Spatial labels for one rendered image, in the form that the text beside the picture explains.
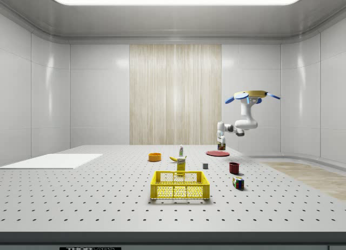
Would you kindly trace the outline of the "white board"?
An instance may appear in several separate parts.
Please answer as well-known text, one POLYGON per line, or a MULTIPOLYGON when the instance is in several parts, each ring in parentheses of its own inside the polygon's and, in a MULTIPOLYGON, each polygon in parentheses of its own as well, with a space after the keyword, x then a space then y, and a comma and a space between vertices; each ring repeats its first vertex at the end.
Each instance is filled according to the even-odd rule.
POLYGON ((1 169, 75 169, 102 154, 46 154, 17 163, 1 166, 1 169))

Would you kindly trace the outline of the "yellow basket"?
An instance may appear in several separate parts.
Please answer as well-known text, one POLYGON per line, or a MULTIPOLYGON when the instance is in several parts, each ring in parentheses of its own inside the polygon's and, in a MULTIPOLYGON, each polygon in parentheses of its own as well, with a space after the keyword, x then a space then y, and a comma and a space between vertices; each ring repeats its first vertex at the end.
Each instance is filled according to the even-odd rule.
POLYGON ((210 183, 202 171, 155 171, 151 199, 209 199, 210 183))

